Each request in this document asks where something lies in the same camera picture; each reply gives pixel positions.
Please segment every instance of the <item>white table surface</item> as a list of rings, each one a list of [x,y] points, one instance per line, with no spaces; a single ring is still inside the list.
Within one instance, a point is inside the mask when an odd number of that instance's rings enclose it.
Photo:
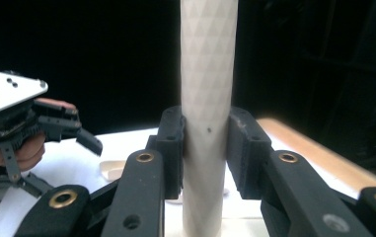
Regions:
[[[134,151],[144,149],[149,135],[156,134],[157,128],[98,135],[103,142],[101,157],[75,142],[66,139],[61,142],[47,142],[42,160],[31,172],[57,187],[66,184],[81,185],[90,193],[108,183],[101,174],[102,161],[126,160]],[[268,134],[276,150],[290,147]],[[313,167],[330,187],[357,198],[358,192],[341,182],[335,176],[313,164]],[[236,191],[231,173],[227,167],[225,188],[229,190],[224,198],[222,214],[222,236],[268,236],[265,229],[259,200],[242,200]],[[0,203],[0,237],[13,236],[27,212],[37,199],[20,189],[10,188]],[[165,236],[181,236],[182,206],[166,202]]]

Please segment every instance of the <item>textured surface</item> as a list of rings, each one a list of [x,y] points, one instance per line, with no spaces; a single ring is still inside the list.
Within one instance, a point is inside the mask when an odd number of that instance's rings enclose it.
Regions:
[[[238,2],[182,0],[184,232],[219,235]]]

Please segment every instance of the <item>white cylinder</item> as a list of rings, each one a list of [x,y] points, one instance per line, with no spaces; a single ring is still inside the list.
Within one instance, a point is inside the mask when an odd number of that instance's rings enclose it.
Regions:
[[[184,235],[220,236],[238,0],[181,0]]]

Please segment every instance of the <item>robotic hand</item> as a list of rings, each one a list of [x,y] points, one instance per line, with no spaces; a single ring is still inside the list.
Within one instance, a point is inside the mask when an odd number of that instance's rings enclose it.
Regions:
[[[41,80],[0,73],[0,150],[6,168],[0,167],[0,185],[20,187],[39,197],[51,186],[29,174],[22,177],[15,151],[31,136],[44,132],[45,141],[61,141],[62,135],[76,141],[97,155],[102,143],[82,127],[78,111],[36,100],[48,85]]]

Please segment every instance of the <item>metal plate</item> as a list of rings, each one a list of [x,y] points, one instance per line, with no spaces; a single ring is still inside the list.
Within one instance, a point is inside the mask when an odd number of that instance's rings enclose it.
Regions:
[[[0,72],[0,111],[47,90],[48,85],[44,81]]]

